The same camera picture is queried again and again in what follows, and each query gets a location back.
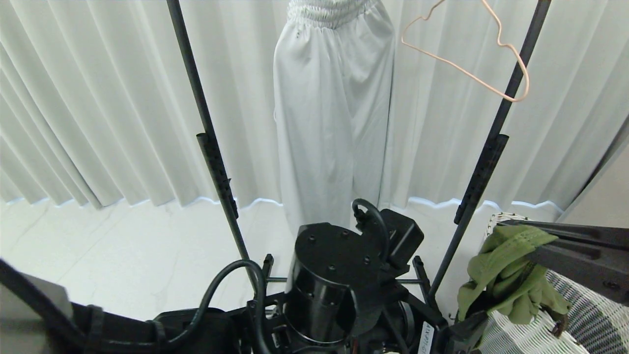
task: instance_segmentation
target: clothes hanger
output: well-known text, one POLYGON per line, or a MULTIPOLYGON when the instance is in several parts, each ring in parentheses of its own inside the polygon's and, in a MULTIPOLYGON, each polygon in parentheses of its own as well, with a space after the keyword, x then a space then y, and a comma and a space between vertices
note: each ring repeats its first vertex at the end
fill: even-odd
POLYGON ((449 61, 447 59, 441 58, 441 57, 439 57, 439 56, 437 56, 435 54, 429 53, 429 52, 427 52, 425 50, 419 49, 418 47, 415 47, 414 45, 406 42, 404 37, 406 36, 406 32, 408 31, 408 28, 410 28, 410 26, 413 23, 415 23, 415 22, 417 22, 419 20, 428 21, 428 19, 432 15, 432 12, 435 10, 435 8, 437 6, 439 6, 439 5, 441 5, 444 1, 445 0, 439 0, 436 4, 434 4, 432 6, 432 8, 430 8, 430 12, 428 12, 428 16, 426 16, 426 17, 419 16, 419 17, 415 18, 413 21, 411 21, 408 25, 406 25, 406 28, 404 29, 404 31, 402 31, 402 37, 401 37, 402 44, 404 44, 407 47, 410 47, 412 49, 415 49, 415 50, 417 50, 417 51, 419 51, 421 53, 424 53, 424 54, 426 54, 426 55, 428 55, 430 57, 433 57, 436 60, 442 61, 442 62, 444 62, 446 64, 449 64, 449 65, 457 68, 458 70, 463 72, 465 75, 471 77, 477 83, 485 86, 487 89, 489 89, 493 93, 497 94, 498 96, 500 96, 500 97, 502 97, 502 98, 504 98, 504 99, 506 99, 508 101, 520 102, 520 101, 524 100, 526 98, 526 96, 528 95, 528 89, 529 89, 529 85, 530 85, 529 77, 528 77, 528 71, 526 69, 526 65, 524 65, 524 62, 522 61, 522 58, 520 57, 518 51, 515 49, 515 47, 512 44, 510 44, 510 43, 506 43, 505 44, 505 43, 500 42, 500 36, 502 34, 502 31, 503 31, 503 24, 500 22, 500 19, 498 18, 498 16, 494 12, 494 10, 491 8, 491 6, 487 3, 487 0, 481 0, 481 1, 482 1, 482 4, 487 9, 487 11, 489 12, 489 14, 491 15, 491 17, 494 18, 494 20, 496 21, 496 24, 498 25, 498 37, 496 39, 496 43, 498 44, 498 46, 500 46, 500 47, 507 47, 507 48, 509 48, 513 52, 513 54, 515 55, 516 59, 518 60, 518 65, 520 66, 520 69, 522 69, 522 73, 524 74, 524 80, 525 80, 524 93, 519 98, 509 97, 509 96, 505 95, 504 93, 498 91, 497 89, 493 88, 489 84, 485 83, 483 80, 479 79, 475 75, 471 74, 469 71, 467 71, 467 70, 463 69, 462 67, 458 66, 457 64, 454 64, 453 62, 451 62, 451 61, 449 61))

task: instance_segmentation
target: pants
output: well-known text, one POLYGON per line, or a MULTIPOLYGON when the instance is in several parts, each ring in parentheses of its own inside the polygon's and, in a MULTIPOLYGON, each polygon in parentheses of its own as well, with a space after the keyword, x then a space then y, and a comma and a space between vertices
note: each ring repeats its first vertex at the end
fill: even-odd
POLYGON ((299 226, 348 227, 353 197, 377 204, 395 31, 380 0, 291 0, 273 77, 281 192, 299 226))

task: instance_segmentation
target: olive green fabric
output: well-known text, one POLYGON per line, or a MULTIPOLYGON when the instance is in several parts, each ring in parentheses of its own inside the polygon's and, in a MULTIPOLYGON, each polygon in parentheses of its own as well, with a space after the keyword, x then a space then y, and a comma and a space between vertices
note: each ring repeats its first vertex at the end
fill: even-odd
POLYGON ((557 237, 532 226, 496 226, 467 273, 471 281, 459 289, 459 321, 487 290, 487 313, 497 310, 515 324, 528 324, 540 306, 567 314, 570 304, 546 279, 547 269, 524 256, 557 237))

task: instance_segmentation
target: marble floor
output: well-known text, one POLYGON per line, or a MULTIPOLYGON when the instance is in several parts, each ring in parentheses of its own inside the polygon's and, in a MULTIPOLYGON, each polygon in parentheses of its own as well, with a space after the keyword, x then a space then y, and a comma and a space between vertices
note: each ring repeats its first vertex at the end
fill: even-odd
MULTIPOLYGON (((418 250, 433 278, 455 230, 458 201, 434 205, 412 200, 404 210, 425 234, 418 250)), ((480 247, 487 222, 498 212, 485 203, 476 211, 437 293, 444 315, 456 312, 458 287, 467 281, 467 262, 480 247)), ((514 203, 509 210, 533 220, 553 221, 554 205, 514 203)), ((251 259, 275 257, 272 275, 285 277, 293 236, 281 205, 259 201, 240 211, 238 219, 251 259)), ((97 304, 106 311, 152 319, 164 311, 197 307, 212 278, 238 258, 220 205, 206 200, 180 207, 169 203, 129 206, 125 201, 102 210, 74 202, 56 207, 50 201, 0 206, 0 256, 18 270, 63 285, 70 299, 97 304)), ((413 277, 408 273, 404 277, 413 277)), ((270 284, 269 293, 283 284, 270 284)), ((420 299, 416 285, 409 289, 420 299)), ((241 307, 252 298, 245 270, 230 275, 211 305, 241 307)))

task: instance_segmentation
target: curtain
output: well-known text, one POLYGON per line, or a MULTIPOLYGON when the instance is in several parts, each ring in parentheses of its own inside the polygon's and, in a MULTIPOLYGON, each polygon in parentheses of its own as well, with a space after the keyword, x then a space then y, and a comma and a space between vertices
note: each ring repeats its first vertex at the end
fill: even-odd
MULTIPOLYGON (((384 0, 403 28, 427 1, 384 0)), ((535 1, 490 1, 521 46, 535 1)), ((286 1, 182 1, 199 74, 242 207, 281 201, 272 60, 286 1)), ((531 93, 485 193, 566 208, 629 113, 629 3, 554 1, 531 93)), ((165 1, 0 1, 0 197, 96 207, 216 200, 203 131, 165 1)), ((410 42, 504 89, 515 64, 479 1, 446 1, 410 42)), ((500 98, 398 43, 381 201, 461 198, 500 98)))

